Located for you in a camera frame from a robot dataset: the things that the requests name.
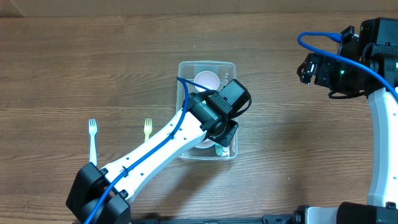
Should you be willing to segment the white plastic spoon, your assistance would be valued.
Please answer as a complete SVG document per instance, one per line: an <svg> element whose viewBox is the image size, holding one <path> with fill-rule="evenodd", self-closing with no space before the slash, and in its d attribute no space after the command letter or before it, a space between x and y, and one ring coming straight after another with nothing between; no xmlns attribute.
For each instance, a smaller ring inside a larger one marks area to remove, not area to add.
<svg viewBox="0 0 398 224"><path fill-rule="evenodd" d="M222 156L229 156L229 147L223 147Z"/></svg>

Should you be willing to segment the yellow plastic fork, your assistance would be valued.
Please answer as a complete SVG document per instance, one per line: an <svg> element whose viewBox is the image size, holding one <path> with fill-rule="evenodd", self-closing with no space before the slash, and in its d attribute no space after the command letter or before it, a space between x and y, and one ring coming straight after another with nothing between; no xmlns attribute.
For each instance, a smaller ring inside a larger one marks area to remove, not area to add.
<svg viewBox="0 0 398 224"><path fill-rule="evenodd" d="M144 122L144 140L147 141L152 133L152 119L146 118Z"/></svg>

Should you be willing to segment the white fork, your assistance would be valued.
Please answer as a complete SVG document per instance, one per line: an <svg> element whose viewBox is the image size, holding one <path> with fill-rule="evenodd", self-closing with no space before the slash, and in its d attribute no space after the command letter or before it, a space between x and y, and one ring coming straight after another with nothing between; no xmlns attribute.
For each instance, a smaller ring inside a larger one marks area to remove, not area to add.
<svg viewBox="0 0 398 224"><path fill-rule="evenodd" d="M90 118L88 122L88 132L90 135L90 153L89 153L89 161L93 163L94 166L97 166L97 153L96 153L96 141L95 137L98 132L98 126L96 124L96 120L94 118Z"/></svg>

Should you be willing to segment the white bowl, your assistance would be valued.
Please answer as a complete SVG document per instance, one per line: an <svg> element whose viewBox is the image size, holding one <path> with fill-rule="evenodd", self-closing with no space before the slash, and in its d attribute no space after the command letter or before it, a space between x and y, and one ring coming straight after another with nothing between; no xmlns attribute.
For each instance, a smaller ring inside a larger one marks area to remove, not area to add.
<svg viewBox="0 0 398 224"><path fill-rule="evenodd" d="M199 144L196 146L196 148L199 148L199 149L206 149L206 148L212 147L212 146L214 146L214 145L215 145L215 142L214 142L214 141L212 141L212 140L210 140L210 139L206 139L206 140L204 140L203 142L199 143Z"/></svg>

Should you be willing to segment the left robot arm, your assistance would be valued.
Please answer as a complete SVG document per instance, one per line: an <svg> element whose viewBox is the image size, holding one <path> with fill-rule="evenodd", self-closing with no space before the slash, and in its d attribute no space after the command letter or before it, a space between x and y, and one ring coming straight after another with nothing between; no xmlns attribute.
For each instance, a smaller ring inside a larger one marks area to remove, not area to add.
<svg viewBox="0 0 398 224"><path fill-rule="evenodd" d="M228 146L250 105L248 93L236 90L188 94L182 109L138 148L97 168L87 163L77 173L66 206L80 223L129 223L130 204L165 166L206 139Z"/></svg>

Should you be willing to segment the clear plastic container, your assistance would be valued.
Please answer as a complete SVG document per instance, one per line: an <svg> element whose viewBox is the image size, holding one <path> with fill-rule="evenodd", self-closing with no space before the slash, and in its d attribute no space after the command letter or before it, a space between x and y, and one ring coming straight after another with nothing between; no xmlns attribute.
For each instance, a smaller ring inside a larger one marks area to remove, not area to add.
<svg viewBox="0 0 398 224"><path fill-rule="evenodd" d="M220 61L184 61L178 66L178 76L191 82L202 71L211 71L220 79L218 91L222 90L232 79L236 78L236 66L231 62ZM238 137L234 136L229 144L229 156L217 156L215 145L206 149L193 147L180 155L181 159L201 161L230 160L238 155Z"/></svg>

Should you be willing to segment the pale green fork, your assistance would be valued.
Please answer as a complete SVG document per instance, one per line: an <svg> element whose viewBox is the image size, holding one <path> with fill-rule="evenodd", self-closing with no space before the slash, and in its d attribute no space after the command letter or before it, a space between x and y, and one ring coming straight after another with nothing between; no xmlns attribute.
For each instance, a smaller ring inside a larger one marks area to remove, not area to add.
<svg viewBox="0 0 398 224"><path fill-rule="evenodd" d="M222 156L223 155L223 146L219 144L215 144L215 152L217 156Z"/></svg>

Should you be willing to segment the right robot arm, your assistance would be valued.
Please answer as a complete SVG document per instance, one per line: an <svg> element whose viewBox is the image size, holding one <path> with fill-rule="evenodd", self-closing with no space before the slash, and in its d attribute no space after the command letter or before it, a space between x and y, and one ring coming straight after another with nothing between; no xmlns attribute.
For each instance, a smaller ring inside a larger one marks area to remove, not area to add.
<svg viewBox="0 0 398 224"><path fill-rule="evenodd" d="M311 52L297 74L305 84L330 89L340 99L368 98L373 120L373 172L365 205L300 207L294 223L397 223L397 44L337 40L337 54L299 44Z"/></svg>

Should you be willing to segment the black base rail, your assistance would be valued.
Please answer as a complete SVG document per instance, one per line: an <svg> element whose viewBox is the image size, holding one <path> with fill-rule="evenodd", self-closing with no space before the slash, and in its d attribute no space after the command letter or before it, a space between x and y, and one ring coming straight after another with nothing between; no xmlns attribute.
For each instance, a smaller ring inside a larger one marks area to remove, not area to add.
<svg viewBox="0 0 398 224"><path fill-rule="evenodd" d="M132 219L129 224L291 224L291 215L246 218Z"/></svg>

